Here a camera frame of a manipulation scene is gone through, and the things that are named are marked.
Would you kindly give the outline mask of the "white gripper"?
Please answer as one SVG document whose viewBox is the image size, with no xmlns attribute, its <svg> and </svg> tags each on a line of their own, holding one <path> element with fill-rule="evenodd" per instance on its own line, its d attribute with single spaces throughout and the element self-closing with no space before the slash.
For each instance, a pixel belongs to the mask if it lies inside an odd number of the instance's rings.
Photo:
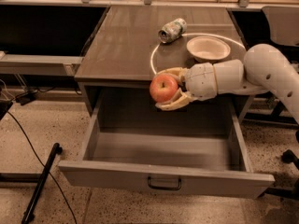
<svg viewBox="0 0 299 224">
<path fill-rule="evenodd" d="M 158 72 L 172 76 L 179 86 L 185 82 L 186 91 L 178 89 L 175 95 L 155 106 L 163 111 L 174 111 L 198 100 L 205 101 L 217 96 L 217 83 L 214 68 L 211 63 L 199 63 L 189 70 L 183 67 L 173 67 Z"/>
</svg>

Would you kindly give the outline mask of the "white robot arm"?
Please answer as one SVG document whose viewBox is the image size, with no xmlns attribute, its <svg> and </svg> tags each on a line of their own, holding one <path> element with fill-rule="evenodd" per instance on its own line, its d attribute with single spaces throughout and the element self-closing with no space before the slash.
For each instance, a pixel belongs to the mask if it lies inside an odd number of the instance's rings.
<svg viewBox="0 0 299 224">
<path fill-rule="evenodd" d="M 243 60 L 198 63 L 165 69 L 152 79 L 149 93 L 163 111 L 182 108 L 219 94 L 256 95 L 271 92 L 299 123 L 299 74 L 275 47 L 258 44 Z"/>
</svg>

